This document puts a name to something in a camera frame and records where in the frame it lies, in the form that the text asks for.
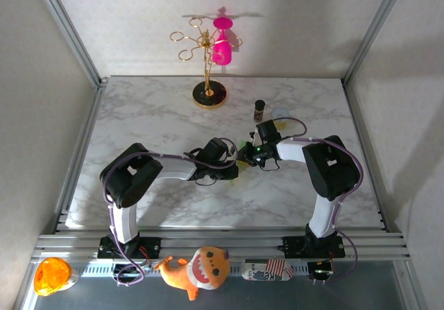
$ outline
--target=black round base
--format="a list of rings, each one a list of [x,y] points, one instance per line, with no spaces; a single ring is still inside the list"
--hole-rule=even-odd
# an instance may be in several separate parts
[[[198,83],[193,89],[194,103],[205,109],[214,109],[223,105],[227,98],[227,90],[217,81],[210,80],[212,95],[205,92],[205,81]]]

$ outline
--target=small jar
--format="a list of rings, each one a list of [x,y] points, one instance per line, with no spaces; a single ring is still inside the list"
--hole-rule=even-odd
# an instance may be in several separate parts
[[[262,117],[264,116],[264,108],[265,102],[263,102],[263,100],[257,100],[255,102],[255,114],[253,116],[255,122],[259,123],[262,121]]]

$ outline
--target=cable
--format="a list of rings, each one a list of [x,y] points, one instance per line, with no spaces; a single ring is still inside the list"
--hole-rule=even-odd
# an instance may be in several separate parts
[[[279,170],[279,169],[280,169],[280,166],[279,166],[279,164],[278,164],[278,161],[275,160],[275,163],[276,163],[276,167],[277,167],[277,168],[274,168],[274,169],[264,169],[264,168],[262,168],[261,166],[259,166],[259,168],[260,168],[261,170],[263,170],[263,171],[276,171],[276,170]]]
[[[139,251],[140,251],[140,252],[143,254],[143,256],[146,258],[146,261],[144,262],[144,265],[143,265],[143,266],[145,266],[148,262],[150,262],[150,264],[148,265],[148,267],[151,268],[151,266],[152,266],[152,262],[151,262],[150,257],[148,256],[148,253],[146,253],[146,248],[145,248],[144,246],[141,246],[141,247],[139,248]]]
[[[357,166],[357,168],[358,168],[358,171],[359,171],[359,179],[358,179],[358,182],[356,183],[356,185],[355,185],[351,190],[349,190],[349,192],[346,192],[346,193],[344,193],[341,197],[339,197],[339,199],[338,199],[338,205],[336,205],[336,207],[334,208],[334,210],[333,210],[333,216],[332,216],[332,225],[333,225],[333,228],[338,232],[338,234],[342,235],[342,236],[343,236],[343,237],[344,237],[344,238],[350,243],[350,245],[351,245],[352,248],[353,248],[353,251],[355,252],[355,260],[353,261],[353,265],[352,265],[352,267],[351,267],[347,272],[345,272],[344,274],[342,274],[342,275],[340,275],[340,276],[338,276],[338,277],[336,277],[336,278],[334,278],[334,279],[328,280],[328,282],[330,283],[330,282],[335,282],[335,281],[342,280],[344,277],[347,277],[347,276],[348,276],[348,275],[349,275],[349,274],[355,269],[355,267],[356,267],[356,265],[357,265],[357,262],[358,262],[358,251],[357,251],[357,249],[356,249],[356,245],[353,243],[353,241],[351,240],[351,238],[350,238],[349,236],[347,236],[344,232],[342,232],[341,230],[339,230],[339,229],[336,227],[336,218],[337,218],[337,216],[338,216],[339,209],[341,208],[342,202],[345,200],[345,198],[347,198],[350,194],[352,194],[353,192],[355,192],[356,190],[358,190],[358,188],[361,186],[362,181],[363,181],[363,179],[364,179],[364,169],[362,168],[362,165],[361,165],[361,163],[359,162],[359,160],[356,158],[356,156],[354,156],[354,155],[353,155],[349,150],[347,150],[346,148],[344,148],[344,147],[342,147],[341,145],[338,145],[338,144],[336,144],[336,143],[334,143],[334,142],[332,142],[332,141],[325,140],[325,139],[312,139],[312,138],[306,139],[306,138],[296,138],[295,136],[293,136],[293,137],[291,138],[291,140],[294,140],[294,141],[301,141],[301,142],[322,142],[322,143],[324,143],[324,144],[327,144],[327,145],[330,145],[330,146],[332,146],[332,147],[335,147],[335,148],[341,150],[342,152],[344,152],[345,154],[347,154],[348,156],[350,156],[350,158],[353,160],[353,162],[356,164],[356,166]]]
[[[304,127],[304,132],[300,133],[299,135],[292,135],[291,137],[301,137],[303,135],[307,134],[308,128],[305,125],[305,123],[303,121],[301,121],[300,119],[294,118],[294,117],[279,117],[279,118],[274,118],[271,119],[272,121],[281,121],[283,119],[289,119],[291,121],[297,121],[299,124],[301,124]]]
[[[338,228],[335,228],[335,230],[338,232],[338,234],[340,234],[350,243],[350,245],[353,248],[353,251],[355,252],[355,260],[353,261],[352,267],[350,267],[347,272],[345,272],[342,275],[339,275],[338,277],[334,277],[333,279],[327,280],[328,283],[336,282],[342,280],[344,277],[349,276],[351,272],[353,272],[353,270],[356,268],[356,265],[358,264],[358,249],[356,249],[356,245],[352,242],[352,239],[349,236],[347,236],[344,232],[340,231]]]
[[[110,181],[110,177],[111,175],[116,171],[116,169],[118,169],[120,166],[124,165],[126,162],[132,160],[135,157],[140,157],[140,156],[151,156],[151,157],[159,157],[159,158],[164,158],[164,159],[176,159],[176,160],[184,160],[184,161],[188,161],[191,163],[197,163],[203,166],[206,166],[208,168],[212,168],[212,169],[225,169],[225,168],[230,168],[231,166],[233,166],[236,161],[237,161],[237,156],[239,151],[237,150],[236,145],[234,144],[234,142],[231,139],[228,138],[219,138],[220,140],[225,140],[228,141],[234,148],[234,152],[236,154],[236,158],[234,160],[231,161],[231,163],[225,165],[225,166],[213,166],[211,164],[208,163],[204,163],[204,162],[200,162],[197,160],[193,160],[189,157],[185,157],[185,156],[180,156],[180,155],[171,155],[171,154],[159,154],[159,153],[153,153],[153,152],[137,152],[137,153],[133,153],[133,154],[129,154],[127,156],[125,156],[123,159],[119,160],[115,165],[113,165],[110,170],[107,172],[105,179],[103,180],[103,199],[105,200],[105,202],[108,204],[108,209],[110,211],[110,230],[111,230],[111,234],[114,237],[114,242],[116,244],[116,247],[119,249],[119,252],[121,253],[122,257],[125,258],[127,261],[130,262],[130,264],[128,264],[127,266],[124,266],[118,273],[116,276],[116,281],[117,281],[117,285],[121,285],[123,284],[124,286],[132,286],[133,284],[137,284],[139,282],[141,282],[144,278],[145,278],[145,272],[143,270],[143,268],[137,264],[135,261],[133,261],[122,249],[121,244],[117,238],[117,234],[116,234],[116,225],[115,225],[115,221],[114,221],[114,214],[113,214],[113,209],[114,209],[114,203],[112,200],[108,199],[108,192],[107,192],[107,187],[108,187],[108,182]],[[120,280],[120,276],[121,274],[125,271],[128,270],[129,268],[134,267],[137,271],[139,271],[140,276],[137,279],[134,279],[133,281],[130,282],[121,282]]]
[[[215,185],[217,180],[215,180],[213,183],[211,184],[201,184],[201,183],[197,183],[197,180],[194,181],[197,185],[199,185],[200,187],[210,187],[212,185]]]

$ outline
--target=marble surface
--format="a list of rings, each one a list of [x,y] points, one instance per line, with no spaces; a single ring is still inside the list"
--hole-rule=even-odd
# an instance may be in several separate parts
[[[339,79],[217,78],[228,88],[222,107],[204,110],[191,99],[195,77],[111,77],[74,198],[67,226],[106,228],[109,216],[101,196],[99,173],[134,142],[159,153],[183,153],[203,147],[213,137],[229,137],[242,147],[255,129],[255,100],[266,102],[264,120],[275,107],[308,126],[307,136],[338,135],[364,163]],[[288,123],[282,135],[302,131]],[[274,166],[271,162],[267,168]],[[241,167],[239,177],[211,187],[194,182],[157,180],[137,206],[140,226],[289,227],[304,226],[314,210],[316,193],[307,167],[280,162],[263,172]],[[365,174],[360,190],[346,200],[339,225],[379,227],[375,195]]]

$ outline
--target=orange plush toy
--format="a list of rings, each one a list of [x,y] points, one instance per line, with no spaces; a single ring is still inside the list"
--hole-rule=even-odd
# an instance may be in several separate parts
[[[186,290],[189,300],[194,301],[199,288],[216,289],[223,284],[230,270],[229,257],[228,251],[205,246],[196,251],[190,262],[179,259],[179,267],[171,267],[173,257],[168,257],[155,269],[160,270],[166,284]]]

